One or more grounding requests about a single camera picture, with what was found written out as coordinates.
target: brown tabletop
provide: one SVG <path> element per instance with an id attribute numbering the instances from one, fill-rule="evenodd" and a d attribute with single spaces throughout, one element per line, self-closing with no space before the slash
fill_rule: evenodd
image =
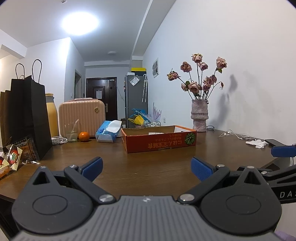
<path id="1" fill-rule="evenodd" d="M 35 170 L 45 165 L 50 170 L 63 170 L 71 164 L 82 165 L 96 156 L 104 160 L 103 172 L 95 184 L 113 194 L 120 195 L 173 195 L 180 194 L 199 183 L 190 168 L 193 156 L 213 166 L 224 164 L 231 170 L 239 166 L 267 167 L 272 163 L 270 147 L 258 149 L 235 136 L 218 138 L 222 131 L 197 134 L 193 147 L 165 149 L 127 154 L 121 138 L 115 143 L 74 142 L 55 145 L 40 165 L 27 164 L 0 180 L 0 197 L 16 199 Z"/>

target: orange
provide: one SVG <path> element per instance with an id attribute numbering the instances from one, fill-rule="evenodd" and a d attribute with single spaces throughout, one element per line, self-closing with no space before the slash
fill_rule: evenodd
<path id="1" fill-rule="evenodd" d="M 82 142 L 86 142 L 89 140 L 89 134 L 86 131 L 83 131 L 79 134 L 79 140 Z"/>

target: gray refrigerator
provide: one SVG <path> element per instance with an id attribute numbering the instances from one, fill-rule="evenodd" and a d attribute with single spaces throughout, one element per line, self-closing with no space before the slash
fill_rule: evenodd
<path id="1" fill-rule="evenodd" d="M 147 93 L 147 101 L 145 102 L 145 96 L 144 96 L 144 100 L 142 102 L 145 77 L 138 76 L 138 75 L 136 76 L 140 79 L 140 81 L 136 83 L 134 86 L 131 84 L 131 80 L 133 80 L 135 76 L 128 75 L 125 78 L 126 127 L 127 128 L 135 128 L 135 125 L 128 120 L 129 117 L 132 114 L 134 114 L 134 111 L 132 109 L 145 110 L 146 113 L 148 114 L 148 93 Z"/>

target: thermos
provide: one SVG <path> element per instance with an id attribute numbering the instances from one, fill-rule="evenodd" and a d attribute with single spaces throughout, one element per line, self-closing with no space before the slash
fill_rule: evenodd
<path id="1" fill-rule="evenodd" d="M 49 121 L 49 129 L 51 137 L 59 136 L 59 125 L 57 120 L 57 108 L 54 104 L 54 94 L 47 93 L 46 96 L 46 106 Z"/>

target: suitcase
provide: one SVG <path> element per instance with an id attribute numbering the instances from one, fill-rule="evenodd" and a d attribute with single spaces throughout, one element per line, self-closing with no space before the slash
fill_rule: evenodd
<path id="1" fill-rule="evenodd" d="M 81 98 L 64 102 L 59 106 L 59 128 L 62 137 L 66 138 L 65 125 L 79 119 L 77 133 L 87 131 L 95 137 L 97 130 L 105 121 L 105 105 L 97 99 Z"/>

